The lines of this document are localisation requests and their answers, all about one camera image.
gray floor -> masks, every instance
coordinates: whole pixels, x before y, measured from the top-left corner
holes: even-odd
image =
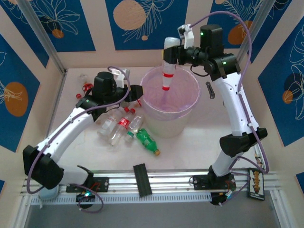
[[[210,203],[107,204],[99,214],[76,205],[31,206],[26,228],[275,228],[278,219],[270,194],[264,202],[242,192],[224,205]]]

translucent bucket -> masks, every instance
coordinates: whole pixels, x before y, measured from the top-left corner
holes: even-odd
[[[171,138],[180,134],[200,98],[200,86],[187,70],[176,68],[169,91],[162,89],[162,67],[150,70],[142,79],[141,98],[145,122],[154,134]]]

empty plastic bottle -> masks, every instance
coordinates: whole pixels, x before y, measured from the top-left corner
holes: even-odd
[[[148,134],[148,132],[142,128],[136,133],[136,137],[143,144],[143,146],[154,153],[155,156],[158,156],[161,152],[157,149],[155,140]]]
[[[103,114],[106,115],[106,118],[103,119],[101,128],[97,131],[97,134],[102,138],[108,139],[117,123],[120,119],[126,114],[126,111],[123,108],[114,109],[112,114]]]
[[[142,124],[143,124],[143,116],[142,115],[135,116],[129,125],[129,131],[124,138],[126,142],[130,143],[132,141],[134,135],[138,132]]]
[[[110,144],[112,146],[117,145],[123,134],[127,133],[129,125],[134,118],[135,109],[131,108],[125,108],[124,109],[127,112],[127,115],[118,122],[116,125],[116,131],[110,138]]]

